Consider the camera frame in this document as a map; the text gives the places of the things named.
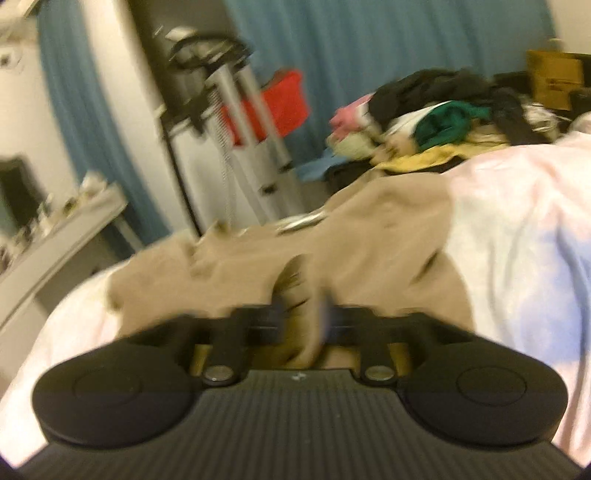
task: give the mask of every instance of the bed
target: bed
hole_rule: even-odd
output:
[[[591,135],[480,155],[446,174],[454,200],[445,247],[461,274],[478,334],[551,365],[569,406],[555,444],[591,462]],[[45,445],[31,409],[36,380],[52,365],[108,343],[104,271],[55,309],[0,401],[0,453],[24,463]]]

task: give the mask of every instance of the pile of clothes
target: pile of clothes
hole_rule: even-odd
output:
[[[330,155],[392,174],[441,173],[481,153],[552,140],[534,131],[516,92],[466,69],[387,83],[339,108],[330,124]]]

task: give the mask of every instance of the yellow cloth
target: yellow cloth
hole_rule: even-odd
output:
[[[447,163],[455,156],[463,158],[472,158],[481,153],[500,150],[509,147],[508,144],[496,143],[461,143],[461,144],[447,144],[438,145],[429,148],[423,153],[417,155],[405,155],[403,157],[390,157],[385,155],[385,152],[379,151],[374,155],[371,163],[380,170],[389,170],[396,173],[409,173],[412,171],[422,170],[424,168],[435,167]]]

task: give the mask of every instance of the blue cloth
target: blue cloth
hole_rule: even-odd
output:
[[[312,160],[295,168],[295,173],[301,181],[316,181],[323,180],[326,170],[334,165],[341,165],[347,163],[347,157],[335,155],[331,148],[327,148],[322,157],[317,160]]]
[[[545,0],[225,0],[264,60],[304,73],[311,107],[285,139],[294,161],[317,158],[338,107],[417,70],[525,69],[525,51],[554,35]]]
[[[119,183],[129,201],[125,217],[139,238],[150,244],[165,237],[170,231],[125,151],[103,95],[79,3],[43,2],[38,29],[51,103],[78,178],[96,170]]]

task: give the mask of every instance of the black cloth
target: black cloth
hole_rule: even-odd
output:
[[[381,86],[368,103],[369,113],[386,131],[389,123],[405,113],[414,112],[434,102],[463,100],[492,108],[492,121],[511,145],[548,143],[534,132],[524,117],[523,106],[511,88],[493,85],[480,75],[462,69],[419,70],[402,80]]]
[[[491,102],[492,121],[505,134],[511,145],[550,143],[548,137],[534,132],[525,120],[523,106],[514,90],[493,89]]]
[[[368,103],[369,113],[383,131],[395,118],[432,102],[465,100],[477,105],[491,97],[492,85],[470,70],[419,70],[381,86]]]
[[[461,157],[460,155],[456,155],[455,157],[450,158],[447,162],[441,165],[435,165],[434,167],[427,167],[427,168],[419,168],[418,170],[409,171],[409,172],[395,172],[384,170],[388,175],[395,176],[395,175],[406,175],[407,173],[444,173],[452,168],[457,167],[459,164],[464,163],[466,159]]]
[[[448,162],[442,165],[435,165],[434,167],[421,168],[413,172],[393,172],[384,170],[390,176],[406,175],[407,173],[444,173],[457,167],[459,164],[464,162],[466,159],[456,155],[451,158]],[[372,169],[372,164],[369,160],[352,161],[343,163],[341,165],[333,165],[324,174],[324,181],[327,183],[329,193],[334,195],[339,190],[344,189],[348,185],[351,185],[361,175],[368,170]]]

